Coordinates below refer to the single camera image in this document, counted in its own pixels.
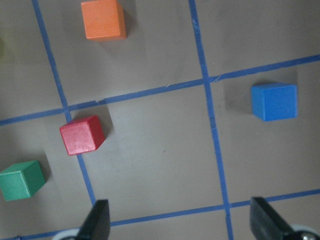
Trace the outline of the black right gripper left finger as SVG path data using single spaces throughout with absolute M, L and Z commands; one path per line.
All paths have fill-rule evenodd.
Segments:
M 107 199 L 97 200 L 77 233 L 76 240 L 107 240 L 110 235 L 110 208 Z

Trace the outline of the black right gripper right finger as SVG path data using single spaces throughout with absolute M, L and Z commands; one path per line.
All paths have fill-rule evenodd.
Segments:
M 295 234 L 263 197 L 250 199 L 249 224 L 256 240 L 289 240 Z

